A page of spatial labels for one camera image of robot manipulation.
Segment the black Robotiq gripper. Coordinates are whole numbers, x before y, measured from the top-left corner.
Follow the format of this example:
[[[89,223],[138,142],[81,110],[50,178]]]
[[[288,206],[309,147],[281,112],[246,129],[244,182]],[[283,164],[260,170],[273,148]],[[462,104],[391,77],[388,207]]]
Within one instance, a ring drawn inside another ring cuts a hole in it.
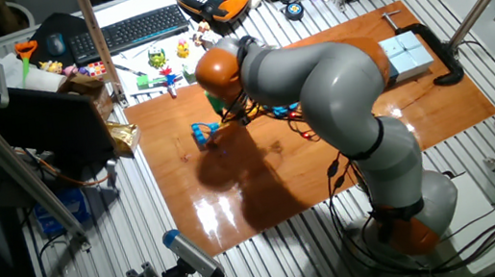
[[[248,111],[244,106],[236,106],[233,110],[228,110],[223,117],[225,123],[236,122],[238,124],[249,123]]]

